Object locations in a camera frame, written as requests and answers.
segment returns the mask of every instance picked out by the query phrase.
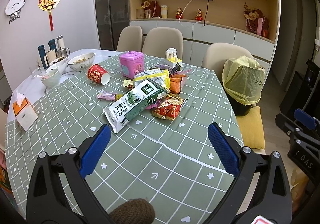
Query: beige dining chair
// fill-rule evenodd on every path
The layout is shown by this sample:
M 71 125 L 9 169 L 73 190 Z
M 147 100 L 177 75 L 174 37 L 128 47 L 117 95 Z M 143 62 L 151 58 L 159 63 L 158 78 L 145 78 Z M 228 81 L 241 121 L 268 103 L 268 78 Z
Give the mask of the beige dining chair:
M 177 57 L 182 59 L 183 36 L 180 30 L 172 27 L 156 27 L 147 34 L 142 53 L 165 58 L 165 52 L 170 47 L 175 48 Z
M 142 29 L 140 26 L 125 27 L 119 37 L 117 51 L 139 51 L 142 47 Z
M 202 60 L 202 67 L 214 70 L 222 84 L 222 71 L 225 62 L 229 58 L 238 58 L 239 56 L 253 59 L 252 54 L 243 47 L 229 43 L 214 43 L 208 47 Z
M 0 151 L 4 152 L 5 146 L 5 124 L 7 123 L 8 114 L 0 109 Z

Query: panda clock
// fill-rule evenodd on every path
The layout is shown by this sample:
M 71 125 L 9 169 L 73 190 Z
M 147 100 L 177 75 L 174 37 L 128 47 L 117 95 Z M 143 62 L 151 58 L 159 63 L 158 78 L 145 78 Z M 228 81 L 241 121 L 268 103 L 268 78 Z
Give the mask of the panda clock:
M 6 8 L 5 14 L 10 17 L 9 24 L 20 17 L 20 11 L 26 0 L 9 0 Z

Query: ceramic bowl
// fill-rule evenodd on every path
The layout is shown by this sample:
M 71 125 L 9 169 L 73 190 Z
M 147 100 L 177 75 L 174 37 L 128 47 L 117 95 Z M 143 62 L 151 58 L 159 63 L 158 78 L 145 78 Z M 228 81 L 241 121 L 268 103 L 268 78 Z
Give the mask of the ceramic bowl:
M 59 84 L 60 72 L 58 68 L 45 73 L 43 76 L 49 76 L 49 78 L 41 79 L 41 82 L 44 84 L 45 87 L 52 89 Z
M 55 64 L 52 64 L 53 62 L 55 62 L 55 61 L 57 61 L 57 60 L 58 60 L 58 58 L 55 59 L 55 60 L 53 60 L 53 61 L 50 63 L 51 66 L 46 69 L 46 72 L 50 72 L 50 71 L 52 71 L 53 69 L 58 68 L 58 69 L 59 69 L 59 72 L 60 72 L 60 75 L 63 75 L 63 74 L 64 74 L 64 72 L 65 72 L 65 70 L 66 70 L 66 68 L 67 68 L 67 66 L 68 66 L 68 63 L 67 63 L 68 57 L 67 57 L 67 56 L 64 56 L 64 59 L 63 59 L 62 61 L 56 62 Z
M 68 66 L 74 71 L 83 71 L 89 69 L 94 62 L 94 56 L 96 53 L 86 53 L 83 55 L 76 56 L 68 61 Z M 77 60 L 86 59 L 82 62 L 77 62 Z

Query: white arrow print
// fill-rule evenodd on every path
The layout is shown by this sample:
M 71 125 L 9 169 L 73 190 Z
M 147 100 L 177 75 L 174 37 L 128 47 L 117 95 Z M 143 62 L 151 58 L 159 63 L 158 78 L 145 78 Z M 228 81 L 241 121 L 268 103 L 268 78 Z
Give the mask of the white arrow print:
M 152 174 L 154 174 L 154 176 L 152 176 L 151 179 L 152 179 L 153 177 L 155 177 L 155 179 L 157 180 L 159 174 L 156 173 L 156 172 L 153 172 Z

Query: red figurine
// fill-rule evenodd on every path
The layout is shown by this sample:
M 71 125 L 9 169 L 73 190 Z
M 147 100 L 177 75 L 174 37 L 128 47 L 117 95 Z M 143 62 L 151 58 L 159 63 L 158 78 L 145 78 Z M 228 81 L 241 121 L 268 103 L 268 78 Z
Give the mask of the red figurine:
M 197 10 L 196 20 L 203 20 L 201 9 L 198 9 L 198 10 Z
M 183 19 L 183 17 L 182 17 L 182 9 L 181 8 L 177 8 L 176 19 Z

